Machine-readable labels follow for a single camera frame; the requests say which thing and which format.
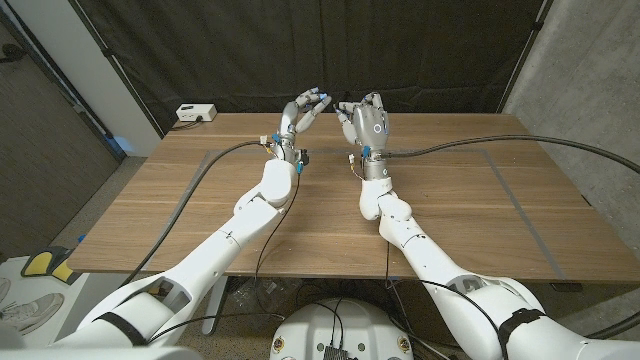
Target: power strip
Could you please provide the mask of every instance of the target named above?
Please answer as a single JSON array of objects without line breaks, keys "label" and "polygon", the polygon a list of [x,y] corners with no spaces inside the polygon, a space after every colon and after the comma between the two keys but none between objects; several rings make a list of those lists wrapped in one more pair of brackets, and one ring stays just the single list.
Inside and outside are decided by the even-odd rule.
[{"label": "power strip", "polygon": [[217,113],[213,104],[182,104],[176,110],[180,121],[196,121],[198,116],[202,116],[202,121],[213,121]]}]

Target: yellow object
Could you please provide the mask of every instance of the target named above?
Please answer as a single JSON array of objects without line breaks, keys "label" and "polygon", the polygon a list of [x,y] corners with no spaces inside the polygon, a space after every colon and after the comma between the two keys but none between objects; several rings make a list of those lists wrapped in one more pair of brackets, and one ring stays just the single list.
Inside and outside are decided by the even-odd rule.
[{"label": "yellow object", "polygon": [[53,270],[53,273],[51,275],[55,276],[56,278],[64,282],[67,282],[67,280],[72,274],[73,274],[73,270],[69,269],[69,266],[67,266],[67,260],[65,260],[62,262],[62,264],[58,265],[58,267],[55,270]]},{"label": "yellow object", "polygon": [[53,255],[51,255],[50,252],[43,252],[36,255],[24,270],[24,275],[45,275],[51,259],[53,259]]}]

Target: black strap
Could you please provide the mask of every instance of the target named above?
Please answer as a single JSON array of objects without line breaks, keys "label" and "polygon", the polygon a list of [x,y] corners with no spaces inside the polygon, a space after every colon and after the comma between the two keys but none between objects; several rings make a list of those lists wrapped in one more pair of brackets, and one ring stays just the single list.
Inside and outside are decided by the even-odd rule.
[{"label": "black strap", "polygon": [[507,343],[511,333],[522,324],[528,324],[534,322],[542,316],[547,316],[545,313],[538,309],[520,309],[515,311],[509,319],[500,325],[498,329],[498,336],[500,337],[500,345],[502,346],[502,353],[507,353]]},{"label": "black strap", "polygon": [[100,315],[96,320],[104,320],[109,324],[118,328],[118,330],[122,331],[123,334],[133,346],[143,346],[147,344],[147,341],[144,339],[142,334],[136,329],[130,322],[120,317],[118,314],[114,314],[112,312],[104,313]]}]

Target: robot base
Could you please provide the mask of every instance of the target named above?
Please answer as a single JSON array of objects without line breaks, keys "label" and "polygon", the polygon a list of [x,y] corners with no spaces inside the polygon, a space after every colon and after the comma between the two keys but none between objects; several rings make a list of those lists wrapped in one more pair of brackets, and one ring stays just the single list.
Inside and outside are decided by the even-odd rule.
[{"label": "robot base", "polygon": [[[271,343],[271,360],[371,359],[409,360],[413,351],[409,337],[391,323],[387,314],[379,308],[354,299],[325,299],[319,303],[335,310],[342,319],[320,305],[309,304],[296,311],[276,330]],[[344,355],[335,354],[342,342]]]}]

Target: table leg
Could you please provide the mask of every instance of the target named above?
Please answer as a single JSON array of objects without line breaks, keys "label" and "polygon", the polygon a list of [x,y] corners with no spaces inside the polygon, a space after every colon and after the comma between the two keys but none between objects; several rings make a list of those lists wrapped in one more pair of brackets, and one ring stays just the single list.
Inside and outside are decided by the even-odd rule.
[{"label": "table leg", "polygon": [[[224,290],[227,287],[228,276],[221,276],[213,287],[211,288],[211,294],[209,296],[209,303],[207,304],[207,310],[204,315],[218,315],[222,310],[222,303],[224,301]],[[202,333],[205,335],[211,335],[216,329],[218,319],[206,319],[202,322]]]}]

